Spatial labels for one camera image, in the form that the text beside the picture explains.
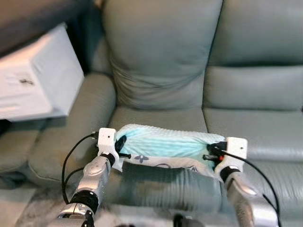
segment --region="sofa cushion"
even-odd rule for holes
[[[104,74],[87,75],[70,115],[48,120],[28,156],[28,164],[34,175],[28,177],[38,184],[58,185],[53,182],[59,183],[61,180],[62,164],[68,152],[84,136],[106,127],[115,105],[112,80]],[[96,153],[96,144],[86,139],[70,156],[66,173],[85,166]]]
[[[272,183],[280,202],[280,218],[285,221],[303,222],[303,163],[279,161],[253,161]],[[264,178],[252,167],[245,164],[244,172],[256,188],[274,204],[272,191]]]
[[[302,0],[224,0],[211,65],[303,64]]]
[[[109,127],[119,130],[126,124],[143,124],[164,129],[207,132],[201,108],[147,111],[118,106]]]
[[[165,129],[207,132],[201,108],[144,111],[119,106],[110,127],[119,130],[136,123]],[[217,211],[221,203],[219,182],[186,169],[161,169],[124,163],[123,173],[112,171],[107,201],[133,206]]]
[[[248,158],[303,162],[303,114],[204,108],[209,133],[248,140]]]
[[[203,76],[221,0],[110,0],[103,24],[121,105],[202,104]]]
[[[111,172],[105,199],[131,206],[217,212],[221,205],[221,189],[217,180],[188,169],[124,163],[122,174]]]
[[[15,172],[27,163],[45,120],[14,122],[0,137],[0,174]]]
[[[303,66],[208,67],[203,105],[229,109],[300,110],[303,105]]]

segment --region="black wire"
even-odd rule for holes
[[[83,169],[84,169],[84,167],[72,171],[72,172],[67,176],[67,178],[65,179],[65,181],[64,181],[64,187],[66,187],[68,180],[70,179],[70,177],[71,177],[73,174],[75,174],[76,172],[81,171],[81,170],[83,170]]]
[[[269,198],[265,195],[265,194],[262,194],[264,199],[272,206],[272,208],[275,210],[275,212],[277,213],[276,211],[276,208],[274,207],[273,203],[269,200]],[[282,224],[281,224],[281,221],[280,221],[280,217],[279,215],[277,215],[277,219],[278,219],[278,226],[279,227],[282,227]]]
[[[69,201],[67,199],[67,196],[66,196],[66,191],[65,191],[65,184],[64,184],[64,175],[65,175],[65,166],[66,166],[66,162],[68,160],[68,158],[71,156],[72,152],[76,149],[76,147],[82,142],[84,141],[86,138],[89,138],[89,137],[93,137],[94,136],[94,133],[90,134],[90,135],[87,135],[85,137],[83,137],[82,139],[80,139],[76,145],[71,149],[71,151],[68,153],[68,155],[66,156],[65,160],[64,160],[64,163],[63,163],[63,166],[62,166],[62,176],[61,176],[61,187],[62,187],[62,196],[63,196],[63,200],[65,202],[65,204],[68,204]]]
[[[250,165],[251,167],[253,167],[255,170],[257,170],[257,172],[258,172],[259,174],[261,174],[262,177],[264,177],[264,179],[265,179],[266,182],[268,183],[268,185],[269,185],[271,191],[273,192],[273,195],[274,195],[274,198],[275,198],[275,202],[276,202],[276,209],[275,209],[275,210],[276,210],[277,216],[279,216],[279,215],[280,215],[280,204],[279,204],[278,197],[277,197],[277,195],[276,195],[276,191],[275,191],[273,185],[271,184],[271,182],[269,181],[269,179],[264,175],[264,173],[263,173],[258,167],[256,167],[254,164],[252,164],[250,161],[248,161],[248,160],[246,160],[246,159],[244,159],[244,158],[241,158],[241,157],[238,157],[238,156],[229,154],[229,153],[227,153],[227,152],[225,152],[225,151],[221,151],[221,152],[222,152],[224,155],[228,155],[228,156],[230,156],[230,157],[239,159],[239,160],[241,160],[241,161],[247,163],[248,165]]]

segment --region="sofa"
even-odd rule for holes
[[[0,136],[1,187],[24,181],[60,187],[65,156],[100,127],[136,123],[216,133],[248,140],[248,159],[279,196],[282,223],[302,226],[302,0],[105,0],[79,21],[90,72],[71,113],[14,122]],[[97,151],[93,141],[81,143],[66,172]],[[244,171],[273,201],[264,179],[249,166]],[[233,210],[216,179],[128,163],[122,173],[111,172],[105,200]]]

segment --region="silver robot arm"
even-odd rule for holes
[[[247,140],[228,137],[226,143],[210,145],[210,153],[215,154],[216,148],[246,159]],[[222,179],[227,191],[227,198],[234,206],[241,227],[277,227],[276,210],[263,197],[248,177],[243,173],[243,162],[231,156],[219,157],[214,169],[216,176]]]
[[[119,154],[125,140],[116,141],[115,129],[100,129],[98,156],[84,167],[83,178],[70,203],[63,207],[49,227],[94,227],[94,216],[104,197],[110,170],[113,165],[117,166],[119,157],[129,157]]]

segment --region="white cardboard box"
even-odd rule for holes
[[[64,26],[0,59],[0,119],[68,116],[84,79]]]

